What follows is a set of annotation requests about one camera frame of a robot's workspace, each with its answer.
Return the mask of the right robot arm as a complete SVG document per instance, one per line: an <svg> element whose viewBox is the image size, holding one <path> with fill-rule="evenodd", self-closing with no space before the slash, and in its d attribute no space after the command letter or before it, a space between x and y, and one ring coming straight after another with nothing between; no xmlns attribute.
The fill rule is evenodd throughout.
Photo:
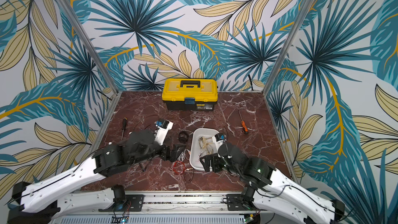
<svg viewBox="0 0 398 224"><path fill-rule="evenodd" d="M298 224L337 224L344 217L342 201L313 194L272 164L249 157L230 143L200 162L206 172L227 171L245 183L239 197L244 208L271 211Z"/></svg>

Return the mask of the beige square watch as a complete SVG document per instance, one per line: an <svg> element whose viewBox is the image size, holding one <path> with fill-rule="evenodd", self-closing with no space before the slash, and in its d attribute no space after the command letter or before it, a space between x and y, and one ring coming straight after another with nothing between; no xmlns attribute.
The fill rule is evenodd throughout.
<svg viewBox="0 0 398 224"><path fill-rule="evenodd" d="M212 141L212 137L211 136L210 137L202 136L202 137L199 138L199 144L200 144L200 147L202 149L206 148L208 145L210 145L212 143L213 143L213 141Z"/></svg>

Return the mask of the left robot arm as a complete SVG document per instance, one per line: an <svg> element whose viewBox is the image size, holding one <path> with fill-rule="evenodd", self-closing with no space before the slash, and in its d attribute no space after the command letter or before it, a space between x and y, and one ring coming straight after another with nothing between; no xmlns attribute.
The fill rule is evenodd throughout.
<svg viewBox="0 0 398 224"><path fill-rule="evenodd" d="M12 189L18 206L9 210L9 224L48 224L52 220L88 209L124 209L126 195L122 186L88 193L74 191L90 183L123 173L129 167L159 157L175 162L185 145L170 148L156 140L149 130L132 132L119 144L96 150L81 164L34 184L19 182Z"/></svg>

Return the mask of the white plastic storage tray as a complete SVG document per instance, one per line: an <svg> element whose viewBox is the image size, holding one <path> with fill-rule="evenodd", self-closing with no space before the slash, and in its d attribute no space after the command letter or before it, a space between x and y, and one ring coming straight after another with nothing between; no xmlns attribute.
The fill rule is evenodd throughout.
<svg viewBox="0 0 398 224"><path fill-rule="evenodd" d="M199 138L202 136L205 137L213 137L215 134L219 133L215 129L209 129L209 128L198 128L194 131L193 136L192 136L192 143L191 143L191 155L190 155L190 165L197 171L202 171L204 172L204 168L202 164L200 163L200 157L204 156L202 155L202 148L200 147L199 144ZM216 147L214 143L208 145L212 146L214 149L214 153L217 153Z"/></svg>

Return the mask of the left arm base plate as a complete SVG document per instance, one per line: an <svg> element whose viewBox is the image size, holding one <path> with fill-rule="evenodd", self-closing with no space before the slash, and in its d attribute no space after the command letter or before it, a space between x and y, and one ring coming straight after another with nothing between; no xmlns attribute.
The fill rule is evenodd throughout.
<svg viewBox="0 0 398 224"><path fill-rule="evenodd" d="M144 195L126 194L121 185L115 185L104 192L109 192L106 197L110 199L111 205L107 208L100 207L99 212L140 212L142 210Z"/></svg>

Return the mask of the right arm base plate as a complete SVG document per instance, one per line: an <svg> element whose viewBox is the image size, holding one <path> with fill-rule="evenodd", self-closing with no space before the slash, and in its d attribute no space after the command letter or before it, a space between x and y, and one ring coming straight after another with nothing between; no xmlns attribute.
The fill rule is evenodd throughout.
<svg viewBox="0 0 398 224"><path fill-rule="evenodd" d="M227 205L229 211L267 211L264 207L256 207L255 200L258 200L256 196L249 199L240 194L227 194L222 201Z"/></svg>

